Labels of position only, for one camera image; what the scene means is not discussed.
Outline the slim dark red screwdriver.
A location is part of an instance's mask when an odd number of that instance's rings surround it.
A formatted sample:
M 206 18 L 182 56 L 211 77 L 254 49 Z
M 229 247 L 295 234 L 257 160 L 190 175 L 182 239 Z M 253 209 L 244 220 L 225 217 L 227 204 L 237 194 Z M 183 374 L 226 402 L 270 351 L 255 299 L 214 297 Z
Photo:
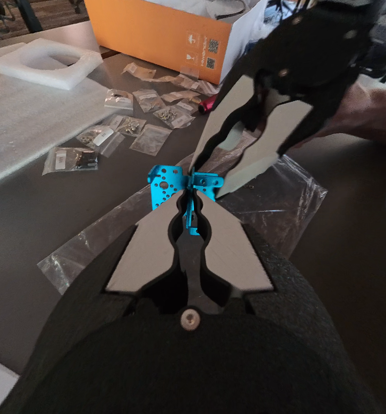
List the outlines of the slim dark red screwdriver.
M 198 104 L 198 111 L 200 114 L 206 114 L 212 110 L 218 94 L 207 97 Z

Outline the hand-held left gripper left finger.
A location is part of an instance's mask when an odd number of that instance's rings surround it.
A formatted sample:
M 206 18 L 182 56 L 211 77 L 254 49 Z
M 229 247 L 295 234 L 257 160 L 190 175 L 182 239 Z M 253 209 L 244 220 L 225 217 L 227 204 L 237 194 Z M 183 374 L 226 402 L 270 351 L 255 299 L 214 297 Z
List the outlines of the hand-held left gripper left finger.
M 176 192 L 136 223 L 106 291 L 140 293 L 171 270 L 178 259 L 176 242 L 183 232 L 183 197 L 184 190 Z

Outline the person's right hand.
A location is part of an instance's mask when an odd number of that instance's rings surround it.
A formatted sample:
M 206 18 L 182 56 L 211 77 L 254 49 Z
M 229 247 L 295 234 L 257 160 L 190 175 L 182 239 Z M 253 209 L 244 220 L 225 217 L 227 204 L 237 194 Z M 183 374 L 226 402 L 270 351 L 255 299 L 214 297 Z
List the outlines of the person's right hand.
M 365 88 L 355 83 L 345 94 L 335 115 L 311 137 L 296 144 L 300 148 L 316 138 L 347 134 L 386 145 L 384 131 L 377 129 L 378 111 L 385 103 L 386 89 Z

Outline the white foam frame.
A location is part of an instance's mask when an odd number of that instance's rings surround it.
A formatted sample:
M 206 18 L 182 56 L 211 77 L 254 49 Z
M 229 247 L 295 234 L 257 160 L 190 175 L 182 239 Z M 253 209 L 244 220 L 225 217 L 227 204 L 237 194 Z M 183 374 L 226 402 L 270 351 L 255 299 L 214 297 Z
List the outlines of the white foam frame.
M 60 69 L 37 69 L 32 63 L 53 56 L 77 58 Z M 0 74 L 56 89 L 71 90 L 103 62 L 99 52 L 48 39 L 35 39 L 0 57 Z

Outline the group of small hardware bags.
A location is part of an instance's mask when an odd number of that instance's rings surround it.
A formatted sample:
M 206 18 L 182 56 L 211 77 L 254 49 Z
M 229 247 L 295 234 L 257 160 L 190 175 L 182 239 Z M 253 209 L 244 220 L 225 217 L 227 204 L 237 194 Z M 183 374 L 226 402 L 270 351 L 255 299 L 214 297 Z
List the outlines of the group of small hardware bags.
M 129 74 L 147 85 L 170 83 L 178 90 L 160 94 L 157 89 L 128 92 L 107 90 L 105 107 L 113 113 L 100 123 L 87 127 L 76 135 L 78 147 L 54 147 L 45 160 L 42 175 L 94 171 L 100 156 L 110 157 L 125 138 L 133 142 L 130 149 L 156 156 L 176 129 L 191 125 L 202 97 L 217 94 L 219 87 L 198 74 L 182 70 L 177 76 L 155 77 L 156 70 L 129 63 L 123 74 Z

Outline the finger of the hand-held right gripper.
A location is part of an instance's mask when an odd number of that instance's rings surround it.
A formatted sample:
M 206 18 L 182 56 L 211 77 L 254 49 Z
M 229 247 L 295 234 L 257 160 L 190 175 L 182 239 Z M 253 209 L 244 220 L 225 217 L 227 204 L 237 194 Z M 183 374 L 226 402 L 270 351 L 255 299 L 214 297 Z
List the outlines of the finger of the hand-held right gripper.
M 208 116 L 200 140 L 192 157 L 189 171 L 200 169 L 211 153 L 241 120 L 248 102 L 255 94 L 253 78 L 241 76 L 219 104 L 215 104 Z
M 264 173 L 279 158 L 279 148 L 313 106 L 300 100 L 276 106 L 267 118 L 260 138 L 242 153 L 239 163 L 225 176 L 216 198 L 232 193 Z

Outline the blue metal bracket assembly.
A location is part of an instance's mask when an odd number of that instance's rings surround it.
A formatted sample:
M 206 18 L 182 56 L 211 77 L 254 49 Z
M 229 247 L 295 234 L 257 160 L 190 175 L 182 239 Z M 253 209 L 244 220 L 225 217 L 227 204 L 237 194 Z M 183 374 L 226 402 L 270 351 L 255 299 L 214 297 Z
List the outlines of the blue metal bracket assembly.
M 196 172 L 193 169 L 190 174 L 184 175 L 182 167 L 168 165 L 155 165 L 149 172 L 147 181 L 150 185 L 153 210 L 174 194 L 186 190 L 188 203 L 184 216 L 186 217 L 186 229 L 189 230 L 190 235 L 200 234 L 193 218 L 195 213 L 193 191 L 200 191 L 215 201 L 216 191 L 224 184 L 224 179 L 218 174 Z

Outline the white foam sheet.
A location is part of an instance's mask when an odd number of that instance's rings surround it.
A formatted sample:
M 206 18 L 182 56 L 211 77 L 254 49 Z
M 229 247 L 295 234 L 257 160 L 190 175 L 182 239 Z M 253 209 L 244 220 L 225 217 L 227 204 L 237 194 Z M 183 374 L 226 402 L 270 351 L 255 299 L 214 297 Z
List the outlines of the white foam sheet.
M 25 43 L 0 48 L 0 57 Z M 36 59 L 37 69 L 60 69 L 77 58 Z M 113 113 L 107 88 L 86 77 L 71 90 L 0 74 L 0 181 Z

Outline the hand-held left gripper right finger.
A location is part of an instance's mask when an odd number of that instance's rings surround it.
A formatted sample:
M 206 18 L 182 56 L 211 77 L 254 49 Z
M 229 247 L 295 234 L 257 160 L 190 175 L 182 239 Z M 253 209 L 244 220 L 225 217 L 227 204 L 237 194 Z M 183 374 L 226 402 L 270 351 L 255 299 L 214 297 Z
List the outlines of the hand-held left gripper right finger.
M 203 239 L 200 284 L 205 294 L 271 292 L 273 284 L 239 219 L 204 193 L 193 194 Z

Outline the orange cardboard box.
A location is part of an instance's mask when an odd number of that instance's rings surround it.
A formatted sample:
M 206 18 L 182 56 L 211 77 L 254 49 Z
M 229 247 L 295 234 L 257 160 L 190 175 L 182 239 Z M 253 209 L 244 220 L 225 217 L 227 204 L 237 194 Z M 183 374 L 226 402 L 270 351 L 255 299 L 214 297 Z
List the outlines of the orange cardboard box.
M 268 1 L 234 22 L 188 13 L 152 1 L 85 1 L 99 45 L 180 71 L 191 68 L 202 80 L 219 84 L 247 44 L 265 37 Z

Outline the black office chair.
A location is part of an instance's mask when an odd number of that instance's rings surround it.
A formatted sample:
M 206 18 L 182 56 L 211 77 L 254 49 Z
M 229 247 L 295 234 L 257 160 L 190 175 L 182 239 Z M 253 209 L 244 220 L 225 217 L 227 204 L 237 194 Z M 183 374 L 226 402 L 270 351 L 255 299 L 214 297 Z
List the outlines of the black office chair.
M 0 40 L 43 31 L 42 24 L 27 0 L 0 0 Z

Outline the clear plastic bag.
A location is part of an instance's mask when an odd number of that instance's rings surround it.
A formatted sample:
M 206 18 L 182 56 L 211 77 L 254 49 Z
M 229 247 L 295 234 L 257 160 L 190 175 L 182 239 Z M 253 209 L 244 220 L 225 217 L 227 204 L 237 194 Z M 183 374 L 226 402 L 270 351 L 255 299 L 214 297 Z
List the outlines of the clear plastic bag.
M 289 258 L 322 204 L 327 190 L 288 156 L 276 161 L 248 184 L 217 200 L 244 224 L 250 224 L 284 257 Z M 37 263 L 60 294 L 129 226 L 152 211 L 150 186 L 82 230 Z

